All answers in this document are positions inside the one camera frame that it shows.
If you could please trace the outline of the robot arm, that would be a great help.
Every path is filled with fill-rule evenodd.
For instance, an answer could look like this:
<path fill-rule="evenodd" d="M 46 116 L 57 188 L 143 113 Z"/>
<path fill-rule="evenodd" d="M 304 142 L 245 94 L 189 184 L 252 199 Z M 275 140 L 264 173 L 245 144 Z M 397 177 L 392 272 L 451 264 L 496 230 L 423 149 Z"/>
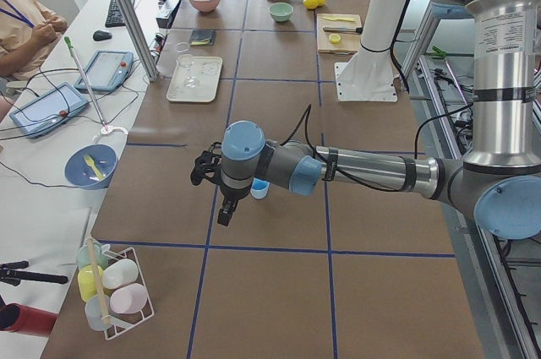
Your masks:
<path fill-rule="evenodd" d="M 415 192 L 452 206 L 505 239 L 540 231 L 540 159 L 533 151 L 535 30 L 540 0 L 432 0 L 440 17 L 474 20 L 473 94 L 445 114 L 469 137 L 457 160 L 382 155 L 307 141 L 269 140 L 250 121 L 227 127 L 213 162 L 227 225 L 254 179 L 310 195 L 319 181 L 355 182 L 381 192 Z"/>

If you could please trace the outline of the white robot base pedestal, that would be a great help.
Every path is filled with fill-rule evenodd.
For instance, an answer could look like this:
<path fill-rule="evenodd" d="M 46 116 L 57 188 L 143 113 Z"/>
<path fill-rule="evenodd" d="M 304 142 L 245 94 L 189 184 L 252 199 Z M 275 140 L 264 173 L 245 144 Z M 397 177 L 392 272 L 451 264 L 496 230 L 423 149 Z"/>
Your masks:
<path fill-rule="evenodd" d="M 370 0 L 358 52 L 348 63 L 337 64 L 339 101 L 397 101 L 391 54 L 408 1 Z"/>

